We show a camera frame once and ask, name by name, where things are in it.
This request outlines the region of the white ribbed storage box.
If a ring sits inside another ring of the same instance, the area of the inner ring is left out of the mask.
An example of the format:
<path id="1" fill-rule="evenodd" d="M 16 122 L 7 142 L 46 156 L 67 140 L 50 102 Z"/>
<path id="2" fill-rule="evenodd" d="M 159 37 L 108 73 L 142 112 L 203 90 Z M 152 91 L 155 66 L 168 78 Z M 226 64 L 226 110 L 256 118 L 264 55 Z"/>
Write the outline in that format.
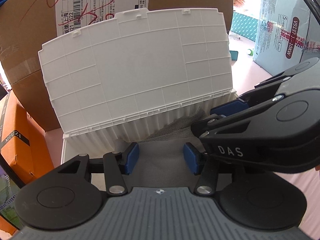
<path id="1" fill-rule="evenodd" d="M 194 187 L 183 157 L 186 142 L 200 146 L 190 126 L 236 96 L 225 20 L 212 8 L 119 12 L 44 43 L 39 61 L 62 162 L 137 142 L 125 178 L 134 186 Z"/>

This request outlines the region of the teal flat box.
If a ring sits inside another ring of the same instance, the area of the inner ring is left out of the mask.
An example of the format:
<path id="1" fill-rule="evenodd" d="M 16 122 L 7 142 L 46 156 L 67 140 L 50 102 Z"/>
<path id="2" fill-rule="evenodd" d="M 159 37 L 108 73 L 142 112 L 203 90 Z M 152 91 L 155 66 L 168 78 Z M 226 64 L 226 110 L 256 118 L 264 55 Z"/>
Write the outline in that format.
<path id="1" fill-rule="evenodd" d="M 233 12 L 231 31 L 255 42 L 258 20 L 238 12 Z"/>

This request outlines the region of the light blue carton box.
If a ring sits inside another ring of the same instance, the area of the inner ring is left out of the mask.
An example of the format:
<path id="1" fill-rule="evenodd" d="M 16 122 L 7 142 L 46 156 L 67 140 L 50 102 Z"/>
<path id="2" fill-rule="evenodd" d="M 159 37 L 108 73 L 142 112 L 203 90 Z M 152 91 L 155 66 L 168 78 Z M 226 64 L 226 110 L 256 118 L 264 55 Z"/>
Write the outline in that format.
<path id="1" fill-rule="evenodd" d="M 304 0 L 261 0 L 253 61 L 271 75 L 319 57 L 319 25 Z"/>

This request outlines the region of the orange cardboard box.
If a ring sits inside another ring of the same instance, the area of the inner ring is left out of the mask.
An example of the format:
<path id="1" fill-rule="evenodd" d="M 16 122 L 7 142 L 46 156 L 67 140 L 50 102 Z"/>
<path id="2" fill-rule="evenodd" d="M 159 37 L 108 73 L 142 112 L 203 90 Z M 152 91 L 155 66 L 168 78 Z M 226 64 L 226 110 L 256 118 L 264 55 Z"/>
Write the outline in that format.
<path id="1" fill-rule="evenodd" d="M 13 92 L 1 99 L 1 155 L 24 185 L 54 169 L 44 130 L 27 113 Z M 13 227 L 1 218 L 1 230 Z"/>

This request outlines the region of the smartphone with cartoon screen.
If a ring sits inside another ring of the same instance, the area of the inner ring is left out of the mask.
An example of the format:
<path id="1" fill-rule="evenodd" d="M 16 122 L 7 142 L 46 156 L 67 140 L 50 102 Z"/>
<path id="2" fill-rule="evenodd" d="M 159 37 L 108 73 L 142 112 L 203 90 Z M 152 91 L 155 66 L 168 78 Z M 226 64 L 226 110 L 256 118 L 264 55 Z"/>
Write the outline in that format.
<path id="1" fill-rule="evenodd" d="M 13 231 L 21 230 L 23 225 L 15 209 L 15 198 L 24 183 L 1 155 L 1 218 Z"/>

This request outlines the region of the large brown cardboard box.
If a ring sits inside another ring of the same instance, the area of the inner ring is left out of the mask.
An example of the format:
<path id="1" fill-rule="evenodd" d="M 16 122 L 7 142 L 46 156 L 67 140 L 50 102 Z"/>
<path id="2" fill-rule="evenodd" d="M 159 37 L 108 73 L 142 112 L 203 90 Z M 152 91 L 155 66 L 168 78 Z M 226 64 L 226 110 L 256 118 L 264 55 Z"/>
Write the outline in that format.
<path id="1" fill-rule="evenodd" d="M 57 37 L 59 0 L 1 0 L 1 64 L 18 100 L 45 130 L 60 127 L 42 78 L 38 52 Z M 216 8 L 231 28 L 233 0 L 149 0 L 149 10 Z"/>

